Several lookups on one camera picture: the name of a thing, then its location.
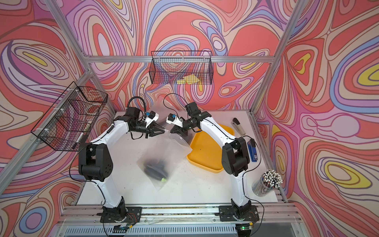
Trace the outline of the clear zip-top plastic bag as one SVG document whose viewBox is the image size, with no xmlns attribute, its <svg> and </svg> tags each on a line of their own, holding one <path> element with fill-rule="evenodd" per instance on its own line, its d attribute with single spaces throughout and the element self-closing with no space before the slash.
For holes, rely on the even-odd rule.
<svg viewBox="0 0 379 237">
<path fill-rule="evenodd" d="M 176 114 L 173 110 L 172 104 L 164 95 L 158 97 L 157 101 L 152 105 L 150 110 L 159 114 L 159 120 L 166 120 L 169 114 Z"/>
</svg>

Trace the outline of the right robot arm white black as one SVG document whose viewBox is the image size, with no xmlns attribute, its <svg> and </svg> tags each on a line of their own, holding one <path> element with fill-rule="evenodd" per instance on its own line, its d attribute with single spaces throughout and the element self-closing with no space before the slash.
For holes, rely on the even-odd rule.
<svg viewBox="0 0 379 237">
<path fill-rule="evenodd" d="M 188 119 L 175 114 L 169 114 L 166 118 L 168 124 L 174 125 L 170 132 L 186 136 L 189 130 L 198 127 L 222 148 L 222 166 L 224 171 L 231 176 L 232 215 L 236 219 L 242 219 L 251 207 L 251 201 L 244 194 L 242 177 L 250 163 L 246 140 L 228 133 L 212 118 L 210 113 L 202 112 L 195 102 L 187 104 L 185 109 Z"/>
</svg>

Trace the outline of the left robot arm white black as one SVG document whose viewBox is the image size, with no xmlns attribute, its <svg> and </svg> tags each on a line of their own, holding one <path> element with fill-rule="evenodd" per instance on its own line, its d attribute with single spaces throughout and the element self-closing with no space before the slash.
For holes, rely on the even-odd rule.
<svg viewBox="0 0 379 237">
<path fill-rule="evenodd" d="M 139 121 L 140 109 L 129 107 L 125 115 L 118 116 L 110 127 L 99 137 L 89 143 L 81 143 L 79 150 L 79 174 L 86 182 L 91 182 L 104 199 L 103 212 L 100 214 L 102 223 L 137 223 L 125 206 L 124 198 L 118 193 L 111 173 L 113 161 L 110 150 L 116 142 L 129 132 L 144 133 L 146 137 L 154 137 L 165 133 L 165 129 L 157 124 L 159 114 L 145 112 Z"/>
</svg>

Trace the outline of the yellow plastic tray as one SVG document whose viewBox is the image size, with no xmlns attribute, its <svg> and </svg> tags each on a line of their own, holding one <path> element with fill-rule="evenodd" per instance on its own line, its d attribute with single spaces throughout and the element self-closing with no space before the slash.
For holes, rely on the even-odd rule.
<svg viewBox="0 0 379 237">
<path fill-rule="evenodd" d="M 213 173 L 224 170 L 222 165 L 222 147 L 208 133 L 197 133 L 191 143 L 192 152 L 187 160 L 192 165 Z"/>
</svg>

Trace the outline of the yellow cloth in basket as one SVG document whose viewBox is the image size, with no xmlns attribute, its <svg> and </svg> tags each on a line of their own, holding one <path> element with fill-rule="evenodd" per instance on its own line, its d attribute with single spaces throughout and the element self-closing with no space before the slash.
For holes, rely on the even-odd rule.
<svg viewBox="0 0 379 237">
<path fill-rule="evenodd" d="M 199 82 L 200 82 L 200 79 L 194 74 L 184 76 L 182 79 L 178 79 L 176 81 L 178 85 L 192 85 L 192 84 L 197 84 Z"/>
</svg>

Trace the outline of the grey black stapler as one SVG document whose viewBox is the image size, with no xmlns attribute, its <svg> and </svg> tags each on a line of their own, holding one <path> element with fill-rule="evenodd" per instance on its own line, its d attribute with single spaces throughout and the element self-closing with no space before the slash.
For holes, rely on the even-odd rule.
<svg viewBox="0 0 379 237">
<path fill-rule="evenodd" d="M 246 135 L 246 132 L 245 130 L 243 129 L 240 121 L 237 119 L 237 118 L 233 118 L 232 119 L 232 122 L 231 122 L 232 126 L 234 127 L 234 129 L 241 135 L 241 136 L 245 136 Z"/>
</svg>

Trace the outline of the blue black tool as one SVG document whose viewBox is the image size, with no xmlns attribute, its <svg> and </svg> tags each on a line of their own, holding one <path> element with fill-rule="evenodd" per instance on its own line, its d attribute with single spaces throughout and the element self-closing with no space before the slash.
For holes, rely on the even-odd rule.
<svg viewBox="0 0 379 237">
<path fill-rule="evenodd" d="M 257 154 L 255 140 L 253 138 L 250 138 L 250 140 L 247 142 L 247 146 L 248 146 L 251 162 L 257 162 L 258 154 Z"/>
</svg>

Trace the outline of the aluminium horizontal back bar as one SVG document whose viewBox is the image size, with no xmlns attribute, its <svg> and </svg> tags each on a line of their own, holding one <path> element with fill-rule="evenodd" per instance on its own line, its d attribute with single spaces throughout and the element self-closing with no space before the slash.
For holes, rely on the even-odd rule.
<svg viewBox="0 0 379 237">
<path fill-rule="evenodd" d="M 122 62 L 122 63 L 147 63 L 153 59 L 175 59 L 179 61 L 188 61 L 191 59 L 210 58 L 215 63 L 237 63 L 237 62 L 262 62 L 272 63 L 273 56 L 85 56 L 88 63 L 106 63 L 106 62 Z"/>
</svg>

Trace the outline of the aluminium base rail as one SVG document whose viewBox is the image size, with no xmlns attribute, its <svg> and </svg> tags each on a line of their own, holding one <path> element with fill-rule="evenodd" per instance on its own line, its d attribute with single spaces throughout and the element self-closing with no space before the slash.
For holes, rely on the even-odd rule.
<svg viewBox="0 0 379 237">
<path fill-rule="evenodd" d="M 139 222 L 100 222 L 96 205 L 68 207 L 61 215 L 53 237 L 307 237 L 302 218 L 293 204 L 266 203 L 257 206 L 259 220 L 221 221 L 220 204 L 133 205 Z"/>
</svg>

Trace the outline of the aluminium frame post right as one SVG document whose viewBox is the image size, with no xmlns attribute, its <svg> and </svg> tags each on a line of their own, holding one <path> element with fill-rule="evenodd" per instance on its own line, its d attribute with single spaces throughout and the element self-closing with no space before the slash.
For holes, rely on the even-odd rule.
<svg viewBox="0 0 379 237">
<path fill-rule="evenodd" d="M 297 1 L 295 7 L 291 13 L 289 21 L 283 31 L 283 35 L 279 40 L 279 44 L 276 48 L 275 54 L 273 55 L 273 62 L 267 68 L 265 77 L 262 79 L 262 83 L 259 90 L 255 96 L 252 107 L 250 109 L 250 114 L 253 114 L 259 107 L 259 104 L 263 101 L 265 90 L 268 87 L 270 80 L 274 77 L 275 70 L 280 63 L 281 56 L 285 50 L 287 43 L 289 42 L 301 15 L 306 8 L 309 1 Z"/>
</svg>

